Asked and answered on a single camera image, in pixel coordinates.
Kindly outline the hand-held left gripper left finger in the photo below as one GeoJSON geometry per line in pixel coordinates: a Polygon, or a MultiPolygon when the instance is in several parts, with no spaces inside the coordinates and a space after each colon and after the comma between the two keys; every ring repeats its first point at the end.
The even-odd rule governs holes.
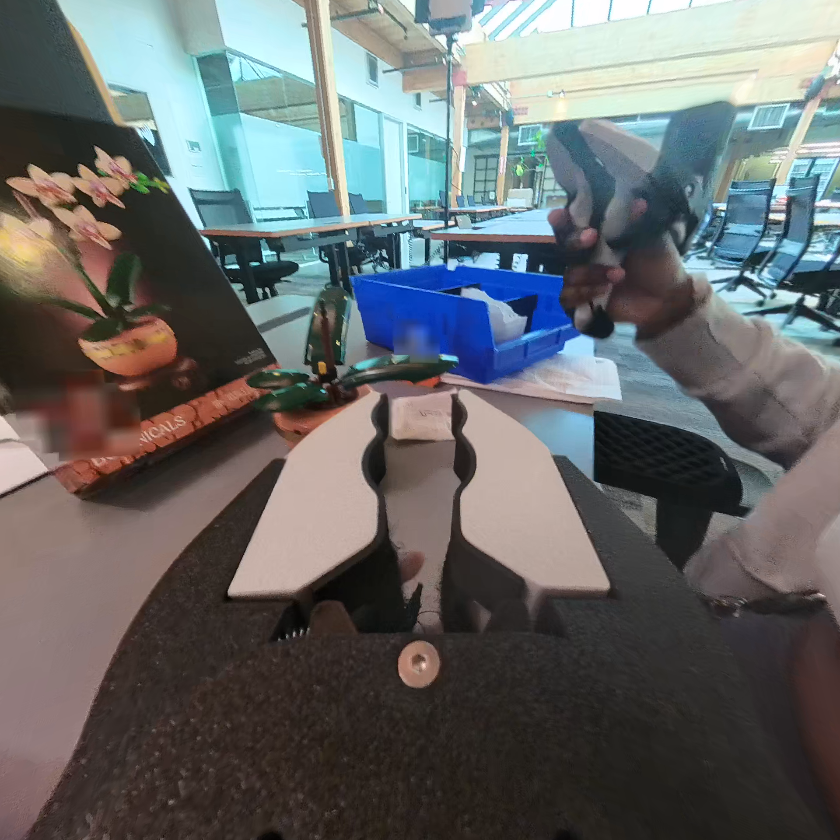
{"type": "Polygon", "coordinates": [[[381,487],[389,420],[388,397],[370,392],[290,452],[228,585],[230,600],[304,602],[389,553],[381,487]]]}

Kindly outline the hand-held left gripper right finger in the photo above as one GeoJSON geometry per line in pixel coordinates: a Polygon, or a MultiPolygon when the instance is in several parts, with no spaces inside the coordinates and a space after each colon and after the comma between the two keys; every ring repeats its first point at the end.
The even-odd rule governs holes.
{"type": "Polygon", "coordinates": [[[603,600],[611,583],[550,450],[466,390],[453,396],[458,478],[441,580],[445,631],[550,626],[559,600],[603,600]]]}

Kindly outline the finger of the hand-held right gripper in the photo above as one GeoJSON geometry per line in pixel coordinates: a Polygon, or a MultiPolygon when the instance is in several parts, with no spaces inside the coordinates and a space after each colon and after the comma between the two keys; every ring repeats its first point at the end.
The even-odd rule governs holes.
{"type": "Polygon", "coordinates": [[[604,120],[584,120],[579,132],[590,155],[578,164],[578,227],[630,228],[647,210],[641,191],[657,149],[604,120]]]}
{"type": "Polygon", "coordinates": [[[546,154],[555,181],[567,196],[566,208],[577,228],[602,223],[602,166],[584,140],[578,121],[556,122],[549,128],[546,154]]]}

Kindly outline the toy brick potted plant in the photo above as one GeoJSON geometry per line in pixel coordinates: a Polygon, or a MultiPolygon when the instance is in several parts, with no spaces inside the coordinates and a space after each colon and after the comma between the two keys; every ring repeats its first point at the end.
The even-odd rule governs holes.
{"type": "Polygon", "coordinates": [[[341,287],[325,287],[311,312],[304,353],[306,368],[267,369],[246,381],[249,388],[261,392],[255,407],[275,417],[277,429],[290,446],[367,395],[373,384],[438,381],[459,364],[457,356],[447,353],[397,353],[364,360],[340,374],[350,321],[350,294],[341,287]]]}

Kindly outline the blue plastic bin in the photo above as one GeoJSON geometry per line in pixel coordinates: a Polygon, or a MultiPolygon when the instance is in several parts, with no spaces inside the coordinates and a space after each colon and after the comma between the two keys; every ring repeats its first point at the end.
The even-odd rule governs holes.
{"type": "Polygon", "coordinates": [[[454,373],[487,384],[561,352],[578,336],[560,305],[561,276],[461,265],[424,266],[352,279],[366,339],[397,354],[451,354],[454,373]],[[524,335],[495,345],[477,287],[528,317],[524,335]]]}

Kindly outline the person's right forearm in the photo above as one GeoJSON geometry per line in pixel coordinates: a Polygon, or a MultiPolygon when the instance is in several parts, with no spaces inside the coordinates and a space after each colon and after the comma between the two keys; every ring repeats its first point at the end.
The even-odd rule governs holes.
{"type": "Polygon", "coordinates": [[[745,318],[693,276],[693,308],[637,347],[702,402],[732,441],[785,469],[838,465],[839,371],[821,355],[745,318]]]}

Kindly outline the grey desk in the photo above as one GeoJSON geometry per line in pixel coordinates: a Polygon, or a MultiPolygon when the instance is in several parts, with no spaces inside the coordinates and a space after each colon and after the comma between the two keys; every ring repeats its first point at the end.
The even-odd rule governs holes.
{"type": "MultiPolygon", "coordinates": [[[[298,368],[309,297],[255,304],[280,366],[298,368]]],[[[498,392],[481,398],[592,475],[592,406],[498,392]]],[[[52,476],[2,498],[2,838],[26,835],[55,789],[107,666],[172,562],[273,459],[270,417],[247,413],[91,500],[52,476]]],[[[386,448],[384,493],[398,550],[425,554],[419,619],[438,630],[438,587],[457,487],[451,442],[386,448]]]]}

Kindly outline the person's right hand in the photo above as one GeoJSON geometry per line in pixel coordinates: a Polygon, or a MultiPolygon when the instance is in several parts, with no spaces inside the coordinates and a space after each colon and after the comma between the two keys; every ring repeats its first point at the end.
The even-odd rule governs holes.
{"type": "Polygon", "coordinates": [[[620,266],[587,262],[563,273],[560,304],[567,312],[604,295],[607,317],[634,326],[637,340],[675,327],[695,307],[692,279],[669,233],[630,248],[620,266]]]}

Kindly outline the hanging green plant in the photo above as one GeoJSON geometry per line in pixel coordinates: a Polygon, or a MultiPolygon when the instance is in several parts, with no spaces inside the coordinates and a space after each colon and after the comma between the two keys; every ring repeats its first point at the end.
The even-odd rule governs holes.
{"type": "Polygon", "coordinates": [[[511,176],[521,187],[531,186],[547,160],[543,126],[520,125],[509,143],[511,176]]]}

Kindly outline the black office chair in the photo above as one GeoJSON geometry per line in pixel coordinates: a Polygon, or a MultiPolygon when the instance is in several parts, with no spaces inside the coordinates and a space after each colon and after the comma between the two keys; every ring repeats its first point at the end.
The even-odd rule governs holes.
{"type": "Polygon", "coordinates": [[[770,220],[775,179],[732,182],[721,227],[710,247],[712,267],[736,267],[738,273],[718,278],[713,284],[723,291],[746,287],[759,295],[759,305],[775,298],[775,292],[765,292],[750,271],[756,270],[769,254],[761,246],[770,220]]]}
{"type": "Polygon", "coordinates": [[[783,329],[806,319],[821,329],[839,333],[838,321],[826,308],[810,308],[808,297],[838,300],[838,243],[824,255],[808,256],[815,235],[818,179],[794,179],[787,192],[782,233],[759,268],[758,279],[772,291],[790,291],[796,299],[782,306],[760,308],[750,316],[784,315],[783,329]]]}
{"type": "MultiPolygon", "coordinates": [[[[308,213],[310,217],[318,219],[341,215],[333,192],[308,191],[308,213]]],[[[356,236],[353,246],[348,247],[348,257],[350,266],[355,268],[357,273],[362,273],[363,265],[367,263],[373,270],[392,268],[386,238],[378,238],[371,234],[356,236]]]]}
{"type": "MultiPolygon", "coordinates": [[[[189,190],[204,229],[251,224],[251,212],[239,190],[189,190]]],[[[257,237],[210,238],[213,257],[228,281],[242,287],[245,301],[254,303],[278,295],[277,284],[298,272],[298,263],[278,257],[276,245],[257,237]]]]}

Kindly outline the wooden office table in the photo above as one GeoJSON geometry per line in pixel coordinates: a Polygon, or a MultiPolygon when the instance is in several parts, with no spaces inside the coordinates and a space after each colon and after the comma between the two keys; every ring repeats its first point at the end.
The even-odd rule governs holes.
{"type": "Polygon", "coordinates": [[[496,254],[501,270],[561,276],[564,264],[550,225],[551,213],[550,208],[531,209],[495,217],[473,227],[440,228],[430,238],[461,245],[470,254],[496,254]],[[524,267],[515,267],[517,256],[524,257],[524,267]]]}
{"type": "Polygon", "coordinates": [[[253,268],[246,258],[246,241],[255,239],[278,243],[282,253],[309,248],[327,249],[331,253],[328,263],[331,284],[341,286],[352,295],[347,244],[356,242],[363,232],[382,237],[412,232],[415,222],[421,218],[419,213],[356,214],[215,226],[201,228],[199,233],[209,241],[229,245],[234,251],[245,300],[251,305],[259,301],[259,296],[253,268]]]}

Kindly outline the white paper sheet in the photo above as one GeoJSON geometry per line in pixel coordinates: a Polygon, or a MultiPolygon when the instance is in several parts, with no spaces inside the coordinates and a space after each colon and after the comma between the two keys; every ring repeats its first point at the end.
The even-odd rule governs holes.
{"type": "Polygon", "coordinates": [[[489,384],[444,374],[442,382],[459,388],[527,396],[552,402],[594,405],[619,403],[623,393],[616,364],[595,355],[594,340],[579,336],[556,355],[489,384]]]}

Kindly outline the black mesh chair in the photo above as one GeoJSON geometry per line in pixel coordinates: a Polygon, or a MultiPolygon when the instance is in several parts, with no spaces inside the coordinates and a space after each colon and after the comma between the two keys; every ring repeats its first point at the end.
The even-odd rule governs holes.
{"type": "Polygon", "coordinates": [[[749,510],[741,471],[717,444],[621,414],[594,413],[594,479],[655,500],[655,542],[679,571],[704,543],[713,514],[749,510]]]}

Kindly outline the white plastic bag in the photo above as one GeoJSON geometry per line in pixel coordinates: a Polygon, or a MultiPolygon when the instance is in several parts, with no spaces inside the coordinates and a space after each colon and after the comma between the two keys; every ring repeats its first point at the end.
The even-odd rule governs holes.
{"type": "Polygon", "coordinates": [[[459,295],[486,306],[495,345],[518,340],[526,332],[529,318],[517,314],[508,303],[491,297],[477,287],[462,287],[459,295]]]}

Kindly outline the studio light on stand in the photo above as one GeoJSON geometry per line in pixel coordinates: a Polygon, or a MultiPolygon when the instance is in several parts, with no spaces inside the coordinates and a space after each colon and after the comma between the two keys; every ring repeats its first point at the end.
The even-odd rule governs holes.
{"type": "Polygon", "coordinates": [[[483,8],[474,1],[418,1],[415,3],[415,23],[425,25],[431,35],[444,38],[446,140],[444,159],[443,230],[450,228],[456,198],[461,194],[461,160],[466,126],[466,88],[455,78],[455,42],[469,33],[474,17],[483,8]]]}

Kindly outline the person's light sweatshirt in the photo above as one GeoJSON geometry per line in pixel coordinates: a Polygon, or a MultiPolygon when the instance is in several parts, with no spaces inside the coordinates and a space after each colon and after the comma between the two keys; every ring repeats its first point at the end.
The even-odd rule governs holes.
{"type": "Polygon", "coordinates": [[[837,622],[838,467],[836,419],[735,529],[688,562],[688,581],[716,600],[819,595],[837,622]]]}

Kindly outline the black orchid picture box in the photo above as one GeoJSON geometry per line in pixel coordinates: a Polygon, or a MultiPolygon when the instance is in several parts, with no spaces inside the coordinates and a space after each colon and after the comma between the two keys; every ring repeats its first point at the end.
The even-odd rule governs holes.
{"type": "Polygon", "coordinates": [[[2,416],[71,494],[247,412],[274,362],[56,2],[2,2],[2,416]]]}

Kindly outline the white paper booklet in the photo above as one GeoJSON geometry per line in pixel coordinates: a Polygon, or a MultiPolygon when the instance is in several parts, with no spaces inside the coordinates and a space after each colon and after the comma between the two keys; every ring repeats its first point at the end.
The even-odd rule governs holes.
{"type": "Polygon", "coordinates": [[[1,416],[1,497],[47,476],[50,469],[1,416]]]}

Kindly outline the person's dark pants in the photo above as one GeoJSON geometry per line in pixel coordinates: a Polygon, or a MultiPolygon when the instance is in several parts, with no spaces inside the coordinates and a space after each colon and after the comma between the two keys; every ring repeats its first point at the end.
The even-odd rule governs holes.
{"type": "Polygon", "coordinates": [[[838,627],[828,609],[722,612],[760,724],[818,825],[838,838],[838,627]]]}

